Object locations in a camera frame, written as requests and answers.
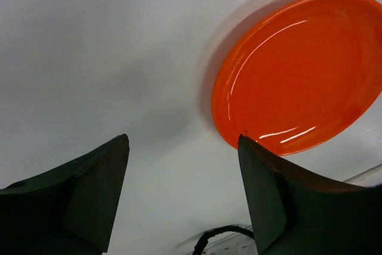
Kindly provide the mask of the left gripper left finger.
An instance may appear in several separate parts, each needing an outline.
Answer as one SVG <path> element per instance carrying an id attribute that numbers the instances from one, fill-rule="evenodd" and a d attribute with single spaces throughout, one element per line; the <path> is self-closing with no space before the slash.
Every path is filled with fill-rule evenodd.
<path id="1" fill-rule="evenodd" d="M 1 189 L 1 252 L 106 253 L 129 151 L 122 134 Z"/>

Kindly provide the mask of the orange plate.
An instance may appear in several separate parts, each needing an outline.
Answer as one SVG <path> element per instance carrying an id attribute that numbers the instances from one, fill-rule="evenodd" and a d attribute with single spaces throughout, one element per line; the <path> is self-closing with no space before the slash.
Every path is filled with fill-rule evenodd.
<path id="1" fill-rule="evenodd" d="M 351 126 L 381 93 L 381 4 L 298 0 L 233 47 L 211 95 L 232 147 L 247 136 L 277 155 L 318 146 Z"/>

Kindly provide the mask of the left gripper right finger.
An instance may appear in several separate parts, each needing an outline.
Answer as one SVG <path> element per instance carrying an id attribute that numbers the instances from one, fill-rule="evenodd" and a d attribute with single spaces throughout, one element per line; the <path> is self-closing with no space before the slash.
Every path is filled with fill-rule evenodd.
<path id="1" fill-rule="evenodd" d="M 318 175 L 240 136 L 238 158 L 259 254 L 380 254 L 381 187 Z"/>

